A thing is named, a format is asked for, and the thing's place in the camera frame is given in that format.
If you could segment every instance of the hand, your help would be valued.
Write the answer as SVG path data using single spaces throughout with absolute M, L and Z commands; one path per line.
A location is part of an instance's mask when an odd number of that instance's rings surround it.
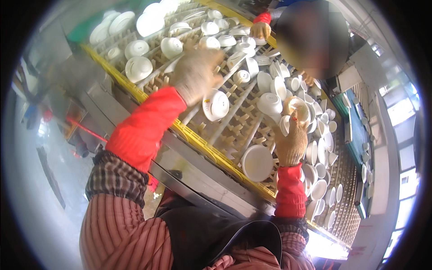
M 266 22 L 256 22 L 251 27 L 251 35 L 254 38 L 268 39 L 271 33 L 270 25 Z
M 187 106 L 193 106 L 217 84 L 222 76 L 213 74 L 223 61 L 221 50 L 190 50 L 179 60 L 170 79 Z
M 308 123 L 301 124 L 297 120 L 295 110 L 289 119 L 288 136 L 285 137 L 278 126 L 273 127 L 279 167 L 292 167 L 300 163 L 308 146 L 307 126 Z

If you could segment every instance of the pink striped clothing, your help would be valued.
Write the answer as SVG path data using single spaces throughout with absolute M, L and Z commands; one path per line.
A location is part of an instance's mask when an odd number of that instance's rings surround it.
M 303 251 L 305 238 L 281 233 L 282 269 L 314 269 Z M 141 207 L 109 194 L 92 196 L 79 241 L 85 269 L 170 270 L 173 264 L 168 227 L 161 218 L 144 220 Z M 281 269 L 266 248 L 233 249 L 205 270 Z

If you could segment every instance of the plastic dish rack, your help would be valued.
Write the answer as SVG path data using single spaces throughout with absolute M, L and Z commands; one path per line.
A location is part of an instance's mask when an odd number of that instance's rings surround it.
M 248 21 L 244 17 L 213 1 L 197 0 L 196 2 L 182 4 L 174 14 L 168 14 L 165 17 L 166 28 L 148 37 L 141 38 L 135 25 L 132 25 L 129 29 L 110 36 L 96 46 L 82 44 L 81 47 L 111 76 L 113 76 L 138 103 L 142 103 L 147 99 L 149 94 L 168 84 L 172 73 L 164 73 L 164 71 L 166 67 L 168 67 L 169 64 L 177 58 L 175 57 L 171 60 L 167 59 L 160 49 L 160 41 L 165 37 L 173 36 L 180 39 L 184 44 L 197 44 L 200 38 L 203 37 L 200 25 L 205 21 L 210 21 L 207 15 L 207 11 L 210 9 L 219 10 L 224 15 L 225 19 L 226 17 L 235 16 L 240 20 L 240 25 L 233 26 L 230 29 L 252 25 L 252 22 Z M 185 22 L 187 22 L 192 28 L 190 31 L 181 35 L 169 33 L 169 26 L 173 23 L 179 22 L 185 16 L 201 10 L 205 11 L 203 15 L 185 20 Z M 214 37 L 217 38 L 221 35 L 226 35 L 230 29 L 221 31 L 214 35 Z M 124 68 L 127 62 L 126 58 L 110 61 L 107 58 L 107 53 L 110 49 L 115 47 L 124 50 L 127 44 L 137 39 L 145 40 L 150 46 L 150 51 L 143 56 L 151 60 L 153 64 L 153 72 L 144 80 L 134 84 L 129 81 L 124 73 Z M 270 37 L 267 42 L 267 45 L 257 46 L 255 48 L 256 55 L 262 55 L 276 46 L 276 41 L 272 37 Z M 263 198 L 274 203 L 277 193 L 276 172 L 279 160 L 274 153 L 276 145 L 274 142 L 274 133 L 271 131 L 269 126 L 270 121 L 256 108 L 256 103 L 262 92 L 258 89 L 256 77 L 251 79 L 247 84 L 242 84 L 241 80 L 236 82 L 233 81 L 233 75 L 238 70 L 247 70 L 246 61 L 244 60 L 232 70 L 228 70 L 226 60 L 231 54 L 233 48 L 224 47 L 222 49 L 225 52 L 224 61 L 216 68 L 215 72 L 218 72 L 223 76 L 223 83 L 221 83 L 217 88 L 228 96 L 230 109 L 227 116 L 217 122 L 208 121 L 202 111 L 202 104 L 200 102 L 195 107 L 188 108 L 187 111 L 182 113 L 179 118 L 175 120 L 171 129 L 196 150 L 213 161 L 217 166 L 229 173 L 234 179 L 247 186 L 251 191 L 255 191 Z M 271 57 L 270 59 L 288 65 L 280 55 Z M 268 72 L 268 66 L 261 66 L 260 70 Z M 238 166 L 246 149 L 254 144 L 264 145 L 273 154 L 273 170 L 269 177 L 260 183 L 255 183 L 248 179 L 243 174 L 242 169 Z M 341 203 L 338 203 L 337 205 L 342 205 L 344 199 L 345 198 L 343 198 Z M 345 211 L 337 210 L 336 226 L 338 225 L 338 216 L 342 215 L 343 212 Z M 332 240 L 341 243 L 346 247 L 350 247 L 350 245 L 347 245 L 341 240 L 343 233 L 342 235 L 339 235 L 340 238 L 336 238 L 334 234 L 323 230 L 319 224 L 311 221 L 308 221 L 308 223 L 311 227 L 322 232 Z

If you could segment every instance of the metal pipe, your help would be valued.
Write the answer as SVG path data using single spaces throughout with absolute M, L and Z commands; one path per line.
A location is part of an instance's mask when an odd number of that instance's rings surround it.
M 211 136 L 211 138 L 208 141 L 208 143 L 210 145 L 213 145 L 216 142 L 217 138 L 220 136 L 220 134 L 222 134 L 225 127 L 231 121 L 231 118 L 234 117 L 235 113 L 240 108 L 240 106 L 243 104 L 246 97 L 249 95 L 249 93 L 252 91 L 252 89 L 255 87 L 256 84 L 257 84 L 257 79 L 254 79 L 254 81 L 249 85 L 249 87 L 243 92 L 243 95 L 237 100 L 237 103 L 229 110 L 227 116 L 225 116 L 222 119 L 222 122 L 219 125 L 218 129 L 215 131 L 215 133 L 213 133 L 213 135 Z

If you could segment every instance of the red sleeve cover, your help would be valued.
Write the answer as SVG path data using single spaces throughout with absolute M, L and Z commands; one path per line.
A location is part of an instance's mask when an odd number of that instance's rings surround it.
M 267 24 L 270 24 L 271 22 L 271 15 L 268 12 L 261 13 L 254 19 L 254 23 L 257 22 L 265 22 Z
M 186 107 L 174 87 L 160 89 L 116 127 L 105 149 L 138 171 L 147 172 L 164 131 Z
M 294 167 L 279 167 L 277 173 L 276 217 L 302 218 L 305 216 L 307 197 L 300 181 L 300 163 Z

